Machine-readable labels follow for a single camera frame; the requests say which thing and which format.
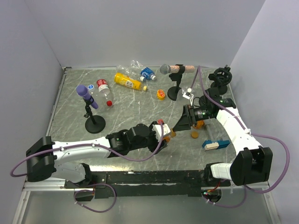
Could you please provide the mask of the blue label clear bottle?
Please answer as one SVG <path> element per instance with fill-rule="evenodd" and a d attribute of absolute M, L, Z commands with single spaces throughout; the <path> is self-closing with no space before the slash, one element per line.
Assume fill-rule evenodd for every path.
<path fill-rule="evenodd" d="M 140 81 L 145 82 L 146 80 L 153 80 L 157 79 L 154 71 L 149 67 L 143 66 L 136 60 L 132 60 L 130 62 L 131 70 L 139 76 Z"/>

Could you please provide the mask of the orange gold bottle cap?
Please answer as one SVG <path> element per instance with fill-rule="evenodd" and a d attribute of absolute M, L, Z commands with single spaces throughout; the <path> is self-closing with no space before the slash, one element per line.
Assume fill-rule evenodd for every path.
<path fill-rule="evenodd" d="M 199 134 L 196 131 L 191 132 L 191 137 L 196 139 L 198 138 Z"/>

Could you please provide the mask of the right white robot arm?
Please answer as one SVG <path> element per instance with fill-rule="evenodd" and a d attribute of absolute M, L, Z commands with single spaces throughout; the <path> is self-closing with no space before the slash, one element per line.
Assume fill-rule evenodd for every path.
<path fill-rule="evenodd" d="M 173 131 L 190 130 L 198 121 L 215 118 L 225 129 L 236 158 L 232 163 L 210 163 L 204 169 L 204 181 L 214 186 L 220 179 L 231 180 L 235 185 L 265 182 L 269 179 L 273 153 L 263 147 L 245 127 L 235 103 L 222 98 L 217 88 L 206 90 L 205 102 L 199 107 L 184 105 L 182 116 Z"/>

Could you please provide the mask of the orange bottle red cap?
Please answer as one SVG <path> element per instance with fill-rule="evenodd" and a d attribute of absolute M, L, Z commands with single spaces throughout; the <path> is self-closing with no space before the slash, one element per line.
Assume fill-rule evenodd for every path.
<path fill-rule="evenodd" d="M 203 126 L 205 125 L 203 120 L 197 121 L 197 123 L 195 125 L 193 125 L 192 127 L 194 129 L 201 129 Z"/>

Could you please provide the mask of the orange juice bottle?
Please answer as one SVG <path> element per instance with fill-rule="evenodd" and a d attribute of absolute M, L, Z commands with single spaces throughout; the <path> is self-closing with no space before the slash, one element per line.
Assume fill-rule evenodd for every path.
<path fill-rule="evenodd" d="M 175 132 L 171 132 L 170 135 L 165 136 L 165 137 L 163 138 L 163 140 L 165 140 L 165 141 L 168 143 L 168 142 L 170 142 L 170 140 L 171 140 L 172 138 L 174 138 L 174 137 L 176 137 L 176 136 L 177 136 L 177 135 L 176 135 Z"/>

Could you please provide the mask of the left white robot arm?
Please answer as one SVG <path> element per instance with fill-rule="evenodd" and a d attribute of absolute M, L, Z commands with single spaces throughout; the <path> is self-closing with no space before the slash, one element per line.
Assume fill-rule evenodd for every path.
<path fill-rule="evenodd" d="M 150 126 L 138 124 L 128 130 L 86 141 L 59 142 L 45 136 L 26 151 L 27 180 L 40 182 L 55 177 L 86 188 L 93 180 L 90 167 L 85 163 L 74 164 L 75 161 L 124 157 L 141 148 L 157 154 L 167 146 L 165 138 L 170 134 L 167 124 L 153 122 Z"/>

